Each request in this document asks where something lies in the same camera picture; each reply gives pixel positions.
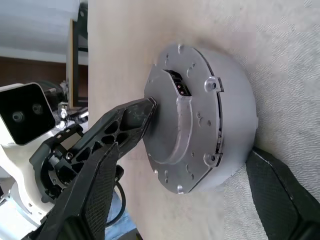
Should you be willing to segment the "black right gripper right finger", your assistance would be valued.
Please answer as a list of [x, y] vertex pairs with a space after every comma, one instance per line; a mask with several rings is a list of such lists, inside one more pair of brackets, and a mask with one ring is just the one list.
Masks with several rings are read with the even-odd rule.
[[253, 203], [269, 240], [320, 240], [320, 202], [285, 163], [254, 147], [246, 171]]

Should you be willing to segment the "dark green upright post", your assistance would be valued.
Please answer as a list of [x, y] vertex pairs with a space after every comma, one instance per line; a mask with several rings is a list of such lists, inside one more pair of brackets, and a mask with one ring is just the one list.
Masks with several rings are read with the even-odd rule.
[[88, 1], [86, 0], [79, 3], [76, 32], [78, 36], [78, 50], [88, 54]]

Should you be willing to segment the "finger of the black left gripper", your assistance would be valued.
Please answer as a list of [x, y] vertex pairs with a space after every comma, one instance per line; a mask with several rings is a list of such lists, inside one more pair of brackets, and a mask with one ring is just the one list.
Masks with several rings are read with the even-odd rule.
[[115, 145], [118, 159], [130, 152], [143, 138], [157, 108], [152, 98], [134, 100], [106, 112], [74, 145], [74, 172], [79, 173], [99, 149]]

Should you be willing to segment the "dark metal stand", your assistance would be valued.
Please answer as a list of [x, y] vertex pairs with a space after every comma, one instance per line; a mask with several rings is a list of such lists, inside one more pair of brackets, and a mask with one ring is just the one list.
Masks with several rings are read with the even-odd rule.
[[69, 85], [65, 80], [59, 84], [50, 81], [41, 81], [39, 84], [44, 91], [57, 125], [63, 124], [60, 126], [61, 129], [66, 128], [70, 123], [81, 125], [89, 120], [87, 107], [70, 107]]

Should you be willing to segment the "blue grey fabric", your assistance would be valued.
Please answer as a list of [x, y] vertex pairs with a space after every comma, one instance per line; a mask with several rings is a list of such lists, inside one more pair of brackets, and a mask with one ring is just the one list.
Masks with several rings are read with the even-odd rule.
[[[122, 201], [117, 193], [114, 191], [112, 196], [111, 207], [108, 213], [107, 222], [113, 220], [122, 207]], [[113, 225], [105, 229], [104, 240], [117, 240], [128, 232], [136, 228], [127, 210], [124, 211], [121, 218]]]

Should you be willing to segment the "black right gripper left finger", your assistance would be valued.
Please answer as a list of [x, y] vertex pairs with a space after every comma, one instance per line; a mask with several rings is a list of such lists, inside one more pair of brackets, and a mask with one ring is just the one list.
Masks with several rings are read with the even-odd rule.
[[32, 232], [32, 240], [104, 240], [118, 156], [116, 143], [95, 151]]

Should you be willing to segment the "copper wound motor stator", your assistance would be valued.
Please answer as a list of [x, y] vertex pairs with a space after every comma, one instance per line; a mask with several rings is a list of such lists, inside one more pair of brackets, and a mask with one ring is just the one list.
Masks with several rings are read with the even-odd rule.
[[171, 44], [150, 70], [144, 89], [157, 107], [143, 142], [159, 182], [187, 194], [216, 166], [221, 136], [221, 85], [199, 50]]

